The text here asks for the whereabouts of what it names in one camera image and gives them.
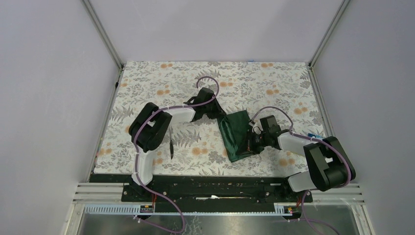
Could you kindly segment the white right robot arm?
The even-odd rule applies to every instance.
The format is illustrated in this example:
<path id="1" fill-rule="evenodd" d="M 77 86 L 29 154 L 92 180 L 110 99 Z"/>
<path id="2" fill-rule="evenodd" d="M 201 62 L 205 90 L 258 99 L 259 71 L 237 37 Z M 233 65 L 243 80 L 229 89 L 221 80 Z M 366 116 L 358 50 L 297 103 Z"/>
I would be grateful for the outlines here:
<path id="1" fill-rule="evenodd" d="M 265 147 L 289 151 L 304 156 L 308 170 L 287 177 L 281 187 L 281 197 L 288 202 L 299 197 L 301 191 L 327 191 L 348 185 L 356 172 L 336 137 L 319 139 L 281 129 L 274 116 L 260 119 L 248 131 L 243 150 L 259 154 Z"/>

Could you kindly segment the dark green cloth napkin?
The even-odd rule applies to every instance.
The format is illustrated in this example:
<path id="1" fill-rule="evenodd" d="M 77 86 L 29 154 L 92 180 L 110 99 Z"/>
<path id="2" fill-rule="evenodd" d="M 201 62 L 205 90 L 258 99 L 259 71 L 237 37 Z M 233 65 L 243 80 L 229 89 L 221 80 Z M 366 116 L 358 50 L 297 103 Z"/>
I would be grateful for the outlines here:
<path id="1" fill-rule="evenodd" d="M 246 110 L 219 117 L 217 121 L 230 162 L 234 163 L 259 153 L 252 150 L 250 144 L 253 127 Z"/>

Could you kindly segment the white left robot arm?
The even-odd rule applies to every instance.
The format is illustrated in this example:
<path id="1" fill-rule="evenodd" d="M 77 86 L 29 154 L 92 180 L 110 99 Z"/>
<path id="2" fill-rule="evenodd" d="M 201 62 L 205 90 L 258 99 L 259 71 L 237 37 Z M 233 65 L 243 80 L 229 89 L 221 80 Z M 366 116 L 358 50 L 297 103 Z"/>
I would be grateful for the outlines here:
<path id="1" fill-rule="evenodd" d="M 170 126 L 195 122 L 204 115 L 209 119 L 226 115 L 216 94 L 208 88 L 201 88 L 183 105 L 161 108 L 153 102 L 145 104 L 128 131 L 137 150 L 132 179 L 136 183 L 133 195 L 138 200 L 146 201 L 151 197 L 152 189 L 148 184 L 153 179 L 155 150 L 161 145 Z"/>

